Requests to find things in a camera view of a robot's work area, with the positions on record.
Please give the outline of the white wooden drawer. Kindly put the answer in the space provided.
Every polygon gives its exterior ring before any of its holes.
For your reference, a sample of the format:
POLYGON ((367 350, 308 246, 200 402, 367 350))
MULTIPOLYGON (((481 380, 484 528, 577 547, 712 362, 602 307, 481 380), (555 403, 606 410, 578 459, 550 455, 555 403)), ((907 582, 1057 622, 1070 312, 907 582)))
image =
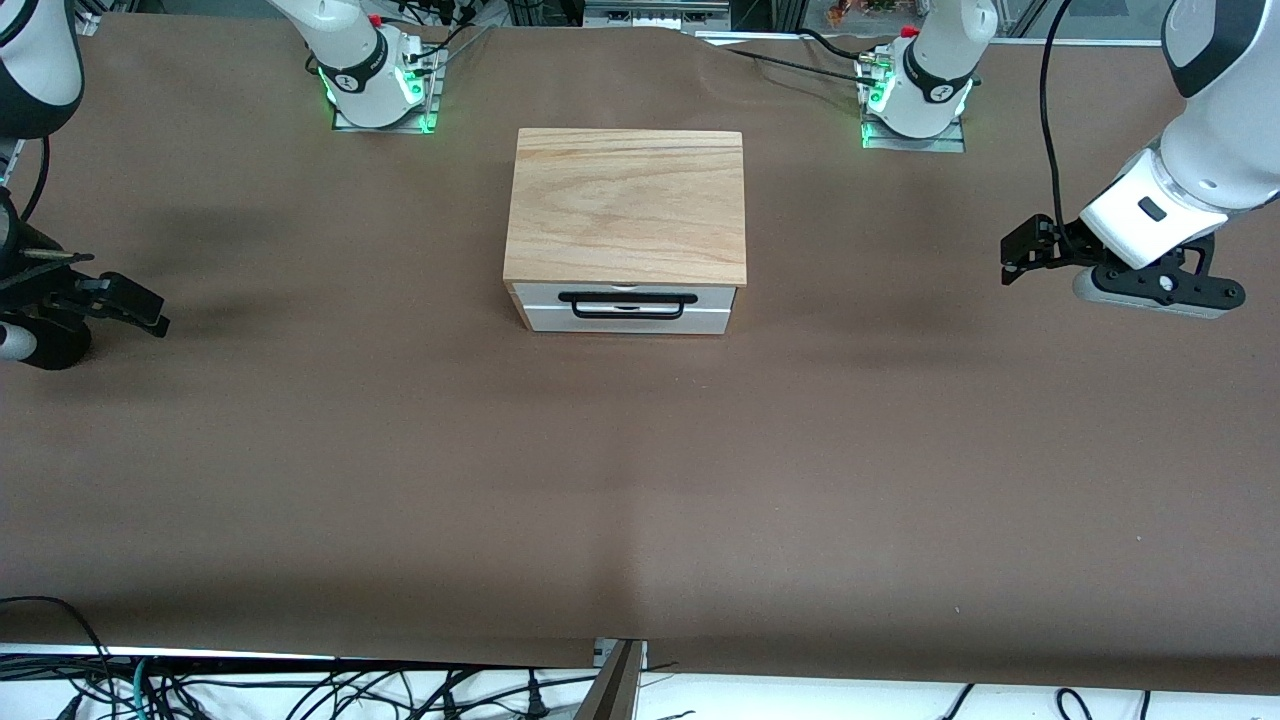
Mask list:
POLYGON ((581 318, 570 309, 525 307, 527 327, 535 332, 598 333, 598 334, 723 334, 730 325, 730 311, 691 311, 680 318, 645 318, 635 314, 605 314, 581 318))
POLYGON ((568 304, 557 299, 559 292, 695 293, 699 300, 687 309, 709 311, 728 311, 736 295, 736 288, 731 286, 513 283, 511 288, 524 306, 556 309, 570 309, 568 304))

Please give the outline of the black metal drawer handle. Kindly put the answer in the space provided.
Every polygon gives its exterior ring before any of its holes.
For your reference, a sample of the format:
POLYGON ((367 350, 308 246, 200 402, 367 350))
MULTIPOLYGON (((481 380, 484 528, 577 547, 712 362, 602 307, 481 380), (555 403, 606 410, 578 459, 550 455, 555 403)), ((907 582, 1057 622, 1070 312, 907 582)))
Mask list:
POLYGON ((678 320, 699 297, 695 293, 559 292, 571 313, 584 320, 678 320))

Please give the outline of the grey metal equipment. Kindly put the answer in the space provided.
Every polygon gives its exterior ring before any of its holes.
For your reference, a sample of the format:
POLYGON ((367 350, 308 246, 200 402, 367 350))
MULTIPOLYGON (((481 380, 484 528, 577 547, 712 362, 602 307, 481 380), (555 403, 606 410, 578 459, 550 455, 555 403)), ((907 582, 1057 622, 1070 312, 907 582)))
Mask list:
POLYGON ((582 27, 728 32, 732 14, 730 0, 584 0, 582 27))

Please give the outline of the brown table cover sheet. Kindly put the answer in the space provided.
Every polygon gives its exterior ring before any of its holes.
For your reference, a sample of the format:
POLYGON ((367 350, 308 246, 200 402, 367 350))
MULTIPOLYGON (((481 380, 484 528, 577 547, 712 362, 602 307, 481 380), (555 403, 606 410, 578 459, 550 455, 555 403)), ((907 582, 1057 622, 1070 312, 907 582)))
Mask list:
POLYGON ((497 29, 431 136, 333 132, 284 20, 111 15, 33 223, 165 299, 0 366, 0 596, 114 646, 1280 693, 1280 202, 1215 322, 998 281, 1050 208, 1037 47, 960 155, 662 29, 497 29), (742 135, 714 338, 534 334, 525 127, 742 135))

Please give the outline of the dark equipment box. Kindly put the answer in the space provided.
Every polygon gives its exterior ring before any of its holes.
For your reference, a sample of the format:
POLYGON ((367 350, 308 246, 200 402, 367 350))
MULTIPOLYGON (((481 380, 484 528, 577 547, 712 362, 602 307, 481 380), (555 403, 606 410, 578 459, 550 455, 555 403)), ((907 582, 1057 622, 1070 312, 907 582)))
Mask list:
POLYGON ((504 0, 516 27, 581 27, 585 0, 504 0))

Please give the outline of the grey metal table bracket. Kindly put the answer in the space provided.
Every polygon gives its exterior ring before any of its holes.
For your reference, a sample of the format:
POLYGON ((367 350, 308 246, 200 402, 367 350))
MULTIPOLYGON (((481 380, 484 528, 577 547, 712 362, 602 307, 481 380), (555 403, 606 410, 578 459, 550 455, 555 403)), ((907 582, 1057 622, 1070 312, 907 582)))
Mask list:
POLYGON ((648 642, 634 638, 598 638, 594 646, 599 673, 573 720, 635 720, 648 642))

